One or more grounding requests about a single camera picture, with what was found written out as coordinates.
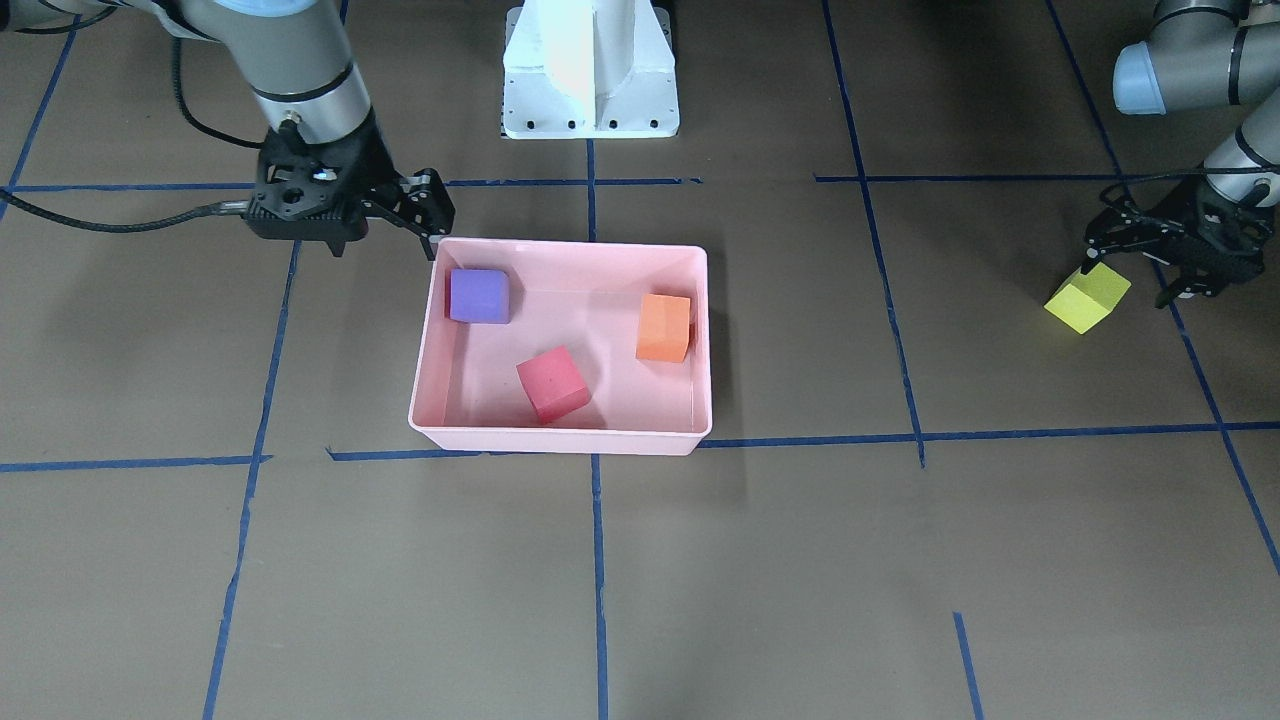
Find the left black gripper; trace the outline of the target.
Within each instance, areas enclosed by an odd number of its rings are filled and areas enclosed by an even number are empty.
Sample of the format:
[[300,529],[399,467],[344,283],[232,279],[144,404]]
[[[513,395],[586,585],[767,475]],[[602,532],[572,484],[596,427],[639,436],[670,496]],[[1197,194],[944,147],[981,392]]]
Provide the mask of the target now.
[[1274,237],[1275,209],[1247,208],[1222,197],[1204,179],[1184,179],[1152,211],[1160,227],[1132,205],[1106,208],[1085,227],[1082,275],[1105,256],[1149,251],[1161,268],[1178,270],[1156,295],[1157,309],[1176,299],[1217,297],[1265,272],[1265,246]]

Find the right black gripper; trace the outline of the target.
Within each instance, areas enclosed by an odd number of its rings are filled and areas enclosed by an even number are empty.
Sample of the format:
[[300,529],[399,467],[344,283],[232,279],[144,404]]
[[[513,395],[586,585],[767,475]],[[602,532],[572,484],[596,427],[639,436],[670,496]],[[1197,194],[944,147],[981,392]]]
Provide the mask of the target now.
[[262,141],[268,206],[333,206],[364,196],[365,217],[410,232],[434,261],[439,242],[453,231],[454,204],[435,168],[399,177],[374,110],[332,142],[303,140],[293,120],[283,120]]

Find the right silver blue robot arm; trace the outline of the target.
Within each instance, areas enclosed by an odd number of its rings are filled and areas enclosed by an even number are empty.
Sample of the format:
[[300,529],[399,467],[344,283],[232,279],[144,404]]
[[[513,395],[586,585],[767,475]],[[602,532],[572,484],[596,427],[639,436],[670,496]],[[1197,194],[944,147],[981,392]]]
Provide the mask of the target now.
[[419,238],[428,258],[454,224],[454,205],[431,168],[399,173],[378,124],[349,37],[332,1],[133,1],[172,36],[170,82],[180,90],[186,40],[220,44],[266,122],[252,193],[134,224],[81,220],[9,191],[33,217],[109,234],[154,232],[209,217],[238,217],[260,238],[324,243],[332,255],[362,240],[371,219]]

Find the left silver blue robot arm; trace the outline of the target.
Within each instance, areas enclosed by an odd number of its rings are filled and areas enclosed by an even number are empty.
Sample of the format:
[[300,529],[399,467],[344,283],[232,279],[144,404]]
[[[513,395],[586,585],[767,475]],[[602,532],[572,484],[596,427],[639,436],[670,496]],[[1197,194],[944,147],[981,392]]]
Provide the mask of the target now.
[[1277,231],[1277,22],[1252,24],[1248,1],[1161,1],[1146,41],[1120,51],[1112,73],[1116,109],[1166,115],[1252,105],[1252,113],[1197,167],[1167,170],[1169,193],[1152,208],[1132,195],[1137,178],[1100,193],[1085,228],[1088,274],[1111,255],[1139,252],[1178,270],[1157,296],[1215,297],[1265,272]]

